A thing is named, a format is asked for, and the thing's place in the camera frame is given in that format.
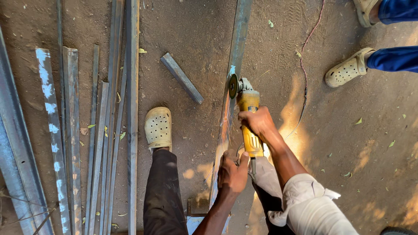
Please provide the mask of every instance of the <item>hand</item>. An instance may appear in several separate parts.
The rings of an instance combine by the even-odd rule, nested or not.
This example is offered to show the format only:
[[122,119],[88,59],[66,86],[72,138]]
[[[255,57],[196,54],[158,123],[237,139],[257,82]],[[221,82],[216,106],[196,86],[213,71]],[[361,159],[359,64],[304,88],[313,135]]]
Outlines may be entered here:
[[238,118],[243,122],[248,122],[252,131],[265,143],[267,143],[267,133],[277,132],[278,134],[276,126],[274,125],[273,119],[271,118],[266,106],[260,106],[255,113],[250,111],[241,111],[238,113]]
[[240,158],[240,166],[234,164],[235,154],[225,151],[222,155],[218,172],[218,188],[229,187],[232,192],[240,193],[244,190],[248,178],[248,152],[243,152]]

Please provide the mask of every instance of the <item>white cloth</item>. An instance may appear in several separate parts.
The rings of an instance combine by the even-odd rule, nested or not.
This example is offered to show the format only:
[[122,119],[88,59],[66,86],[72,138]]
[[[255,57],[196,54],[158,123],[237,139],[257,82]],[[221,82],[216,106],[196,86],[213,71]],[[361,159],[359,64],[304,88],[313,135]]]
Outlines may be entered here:
[[309,174],[289,179],[283,189],[283,212],[269,211],[271,223],[286,224],[296,235],[357,235],[332,199],[341,195],[325,189]]

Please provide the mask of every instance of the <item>flat steel bar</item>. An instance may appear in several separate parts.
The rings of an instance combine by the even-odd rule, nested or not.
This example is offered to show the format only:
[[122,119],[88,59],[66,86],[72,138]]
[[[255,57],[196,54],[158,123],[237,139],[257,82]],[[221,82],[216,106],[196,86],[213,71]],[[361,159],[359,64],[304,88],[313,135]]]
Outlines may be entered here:
[[67,148],[67,130],[65,124],[65,83],[64,83],[64,61],[62,57],[62,5],[61,0],[56,0],[56,14],[57,14],[57,31],[58,31],[58,66],[59,66],[59,81],[61,86],[61,141],[62,152],[64,157],[64,168],[66,169],[66,148]]
[[222,154],[228,150],[229,134],[232,118],[234,117],[235,99],[229,97],[229,80],[232,74],[240,77],[242,57],[244,56],[245,39],[247,37],[248,22],[250,20],[252,0],[238,0],[235,11],[234,30],[232,32],[231,51],[227,79],[225,82],[224,102],[219,127],[218,144],[216,147],[215,163],[212,170],[212,181],[209,195],[209,208],[212,207],[218,194],[218,171]]
[[[47,211],[41,179],[29,140],[19,96],[0,29],[0,169],[19,218],[28,218]],[[24,235],[31,235],[47,214],[20,222]],[[40,229],[39,235],[53,235],[51,220]]]
[[120,126],[122,125],[122,116],[123,116],[123,104],[125,101],[126,93],[126,56],[123,63],[123,74],[122,74],[122,83],[120,85],[120,102],[117,107],[117,120],[116,120],[116,136],[115,144],[113,146],[113,159],[112,159],[112,177],[110,178],[110,192],[109,192],[109,217],[107,220],[107,235],[110,235],[110,230],[112,227],[112,212],[113,212],[113,195],[115,192],[115,178],[116,178],[116,163],[117,163],[117,152],[119,150],[119,141],[120,141]]
[[74,235],[81,235],[81,179],[80,179],[80,119],[78,50],[62,47],[66,96],[67,163],[70,182],[71,227]]
[[58,105],[56,102],[54,79],[52,77],[51,55],[47,49],[36,49],[39,76],[48,113],[49,133],[51,135],[51,150],[54,158],[56,187],[58,191],[59,210],[61,213],[62,233],[71,235],[71,223],[68,207],[67,181],[65,178],[64,156],[62,153],[61,130],[59,125]]
[[136,235],[138,158],[139,0],[126,4],[126,78],[128,141],[128,234]]
[[96,125],[96,143],[95,143],[95,157],[94,157],[94,171],[93,171],[93,182],[92,182],[92,198],[90,204],[90,218],[86,219],[86,223],[89,223],[89,230],[85,231],[85,234],[94,235],[94,222],[95,213],[97,207],[97,198],[99,192],[99,181],[100,181],[100,165],[102,163],[102,151],[103,151],[103,137],[105,136],[105,120],[106,120],[106,109],[107,109],[107,95],[109,94],[109,83],[100,83],[100,109]]
[[189,78],[185,75],[180,66],[171,57],[170,53],[165,54],[160,60],[164,63],[167,69],[171,72],[174,78],[178,81],[181,87],[188,93],[190,98],[196,103],[201,105],[204,98],[199,91],[194,87]]
[[123,12],[125,8],[125,0],[115,0],[113,3],[115,5],[115,12],[112,15],[114,18],[114,23],[110,26],[110,37],[112,44],[110,44],[110,53],[109,53],[109,67],[107,79],[109,80],[111,90],[110,90],[110,99],[108,99],[107,112],[110,113],[109,116],[109,137],[107,143],[107,152],[103,153],[103,157],[106,154],[107,156],[107,165],[106,172],[102,176],[102,198],[101,198],[101,207],[100,207],[100,230],[99,235],[107,234],[107,224],[109,217],[109,192],[110,192],[110,177],[111,177],[111,162],[113,158],[113,143],[115,138],[115,111],[116,111],[116,101],[118,99],[117,89],[119,84],[119,71],[120,71],[120,52],[122,45],[122,27],[123,27]]
[[[93,75],[92,75],[92,107],[90,125],[90,143],[89,143],[89,169],[87,172],[87,199],[86,199],[86,221],[90,218],[90,203],[92,198],[92,180],[93,180],[93,161],[94,161],[94,138],[96,130],[96,109],[97,109],[97,83],[99,79],[99,45],[94,45],[93,52]],[[89,231],[89,223],[84,224],[85,233]]]

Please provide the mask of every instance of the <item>angle grinder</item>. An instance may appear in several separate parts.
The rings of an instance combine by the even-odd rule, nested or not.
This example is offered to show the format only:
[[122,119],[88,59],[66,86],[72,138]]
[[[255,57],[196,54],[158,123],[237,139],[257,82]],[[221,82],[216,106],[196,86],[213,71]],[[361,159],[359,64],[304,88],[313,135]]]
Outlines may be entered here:
[[[231,99],[237,98],[237,105],[240,111],[251,111],[255,113],[258,110],[260,103],[260,93],[254,90],[250,82],[246,78],[238,77],[235,74],[231,75],[229,80],[229,97]],[[264,149],[263,142],[256,135],[244,121],[241,125],[242,138],[244,139],[244,149],[250,156],[251,174],[255,181],[255,159],[256,157],[263,157]]]

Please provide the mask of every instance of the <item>dirt ground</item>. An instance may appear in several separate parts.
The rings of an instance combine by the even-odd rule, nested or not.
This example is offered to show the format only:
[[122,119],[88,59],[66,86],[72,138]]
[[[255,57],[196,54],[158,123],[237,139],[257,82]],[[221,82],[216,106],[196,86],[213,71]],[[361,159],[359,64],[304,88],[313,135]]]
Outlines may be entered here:
[[[204,201],[209,196],[204,179],[215,157],[236,6],[236,1],[220,0],[140,3],[140,47],[147,53],[140,54],[138,231],[143,229],[143,198],[151,166],[143,123],[153,107],[166,106],[173,115],[173,152],[178,156],[183,207],[188,198]],[[63,3],[64,45],[79,50],[81,127],[90,124],[95,43],[100,45],[99,79],[107,79],[111,5],[111,0]],[[305,79],[296,52],[301,52],[316,24],[321,5],[320,0],[259,0],[252,4],[241,75],[260,92],[261,104],[269,107],[283,136],[297,124],[303,104]],[[46,200],[54,205],[58,198],[35,48],[51,51],[59,99],[55,1],[0,1],[0,25]],[[322,20],[303,54],[308,103],[301,125],[286,142],[309,173],[342,195],[335,203],[360,234],[379,234],[388,225],[418,230],[418,76],[369,70],[339,88],[329,88],[323,77],[366,46],[416,44],[416,22],[362,28],[351,0],[326,0]],[[205,98],[202,105],[188,97],[159,61],[167,52]],[[355,125],[360,118],[362,123]],[[241,139],[239,123],[234,121],[231,147],[236,148]],[[89,133],[81,135],[81,141],[85,143],[81,147],[85,205]],[[126,147],[124,138],[112,215],[112,222],[119,225],[112,232],[117,233],[127,231],[127,218],[118,216],[127,213]],[[351,178],[344,176],[348,172]],[[0,187],[4,185],[0,177]],[[267,234],[250,181],[232,214],[229,234]],[[3,217],[6,224],[17,220],[9,199],[3,199]],[[59,213],[52,215],[52,222],[55,233],[61,234]],[[1,233],[22,234],[18,224],[4,226]]]

